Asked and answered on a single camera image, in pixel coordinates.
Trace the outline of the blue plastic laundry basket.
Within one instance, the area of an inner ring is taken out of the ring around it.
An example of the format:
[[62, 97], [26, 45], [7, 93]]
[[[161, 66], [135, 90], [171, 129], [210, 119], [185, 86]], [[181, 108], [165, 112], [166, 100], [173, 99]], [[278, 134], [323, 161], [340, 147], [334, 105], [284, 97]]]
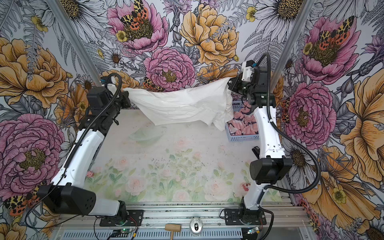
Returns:
[[259, 140], [258, 125], [247, 102], [233, 101], [233, 119], [227, 122], [226, 133], [230, 142]]

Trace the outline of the white printed t-shirt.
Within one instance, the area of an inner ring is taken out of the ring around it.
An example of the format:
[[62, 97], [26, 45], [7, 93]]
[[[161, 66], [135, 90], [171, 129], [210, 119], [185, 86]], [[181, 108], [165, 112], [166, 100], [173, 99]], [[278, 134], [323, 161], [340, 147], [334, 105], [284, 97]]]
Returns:
[[156, 126], [202, 121], [223, 131], [234, 117], [229, 80], [227, 77], [200, 87], [165, 93], [132, 88], [124, 91]]

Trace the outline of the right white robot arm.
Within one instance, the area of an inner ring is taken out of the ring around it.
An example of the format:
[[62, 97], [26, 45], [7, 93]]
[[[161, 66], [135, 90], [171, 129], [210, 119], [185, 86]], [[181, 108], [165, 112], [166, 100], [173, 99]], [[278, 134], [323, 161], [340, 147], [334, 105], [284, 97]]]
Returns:
[[228, 82], [232, 92], [247, 98], [259, 132], [259, 147], [253, 148], [257, 160], [250, 164], [253, 182], [240, 204], [240, 217], [251, 218], [262, 213], [260, 204], [268, 190], [275, 187], [290, 170], [292, 160], [285, 156], [276, 122], [276, 101], [270, 90], [271, 68], [261, 67], [254, 61], [242, 64], [239, 76]]

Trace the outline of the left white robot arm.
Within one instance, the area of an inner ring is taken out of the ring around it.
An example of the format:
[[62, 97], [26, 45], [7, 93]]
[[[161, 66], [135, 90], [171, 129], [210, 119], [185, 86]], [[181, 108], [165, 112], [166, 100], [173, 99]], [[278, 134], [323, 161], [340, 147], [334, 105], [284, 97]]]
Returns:
[[55, 214], [127, 219], [125, 203], [98, 198], [84, 188], [86, 175], [120, 110], [129, 99], [117, 93], [114, 84], [96, 87], [87, 95], [90, 104], [64, 165], [51, 183], [38, 190], [38, 197]]

